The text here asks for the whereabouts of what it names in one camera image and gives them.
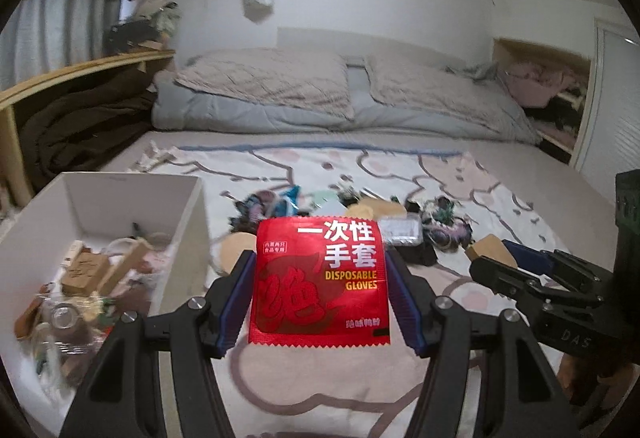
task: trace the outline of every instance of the wooden shelf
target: wooden shelf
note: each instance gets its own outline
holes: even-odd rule
[[[147,61],[171,59],[173,56],[173,50],[150,50],[114,55],[38,75],[0,92],[0,176],[4,176],[9,184],[15,203],[19,207],[24,207],[33,198],[33,190],[24,170],[15,123],[14,104],[16,102],[78,77],[129,65],[140,65],[141,69],[145,70]]]
[[[555,138],[553,138],[552,136],[549,136],[548,134],[546,134],[543,131],[540,131],[539,129],[536,129],[536,132],[542,137],[544,138],[547,142],[549,142],[550,144],[555,145],[556,147],[559,147],[560,149],[562,149],[565,153],[568,153],[569,155],[572,155],[574,153],[574,150],[571,149],[570,147],[564,145],[562,142],[560,142],[559,140],[556,140]]]
[[[26,81],[19,82],[8,90],[0,92],[0,111],[8,108],[23,98],[34,95],[37,92],[46,90],[47,88],[57,84],[61,84],[62,82],[71,81],[78,77],[101,72],[103,70],[109,70],[110,68],[117,68],[119,66],[139,64],[146,61],[170,59],[174,56],[174,53],[175,52],[173,50],[125,53],[71,66],[65,66],[59,70],[37,75]]]

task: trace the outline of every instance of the screw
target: screw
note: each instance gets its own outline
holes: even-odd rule
[[[520,314],[511,308],[505,310],[502,314],[510,323],[516,323],[520,320]]]
[[[129,324],[135,321],[137,318],[138,318],[138,312],[129,311],[129,312],[124,312],[122,314],[122,317],[120,317],[120,320],[124,323]]]
[[[453,301],[451,300],[451,297],[446,297],[445,295],[436,297],[436,300],[434,302],[436,303],[436,306],[441,310],[448,310],[453,306]]]
[[[204,297],[192,297],[189,299],[187,306],[192,310],[202,310],[204,305],[207,303],[207,300]]]

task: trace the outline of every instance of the pillow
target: pillow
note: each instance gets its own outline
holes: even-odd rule
[[[175,81],[192,90],[247,102],[353,118],[347,66],[332,52],[216,50],[180,71]]]

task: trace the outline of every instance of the bed sheet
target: bed sheet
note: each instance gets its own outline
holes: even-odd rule
[[[234,203],[258,189],[298,184],[301,202],[315,190],[340,183],[379,196],[423,202],[447,195],[471,219],[474,236],[492,233],[533,248],[565,248],[533,206],[518,198],[469,153],[451,150],[382,150],[360,145],[278,144],[233,148],[183,147],[153,172],[189,174],[204,182],[212,255],[228,231]],[[438,264],[413,267],[436,294],[490,314],[514,307],[468,276],[462,250],[438,253]],[[210,272],[209,281],[217,277]],[[218,386],[237,436],[381,437],[404,434],[428,362],[404,345],[391,314],[391,345],[370,348],[287,348],[247,343],[246,321],[238,344],[213,361]],[[561,354],[545,353],[554,368]],[[481,371],[469,363],[460,437],[473,433]]]

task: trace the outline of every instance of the curtain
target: curtain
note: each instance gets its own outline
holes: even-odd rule
[[[0,90],[102,57],[121,0],[22,0],[0,33]]]

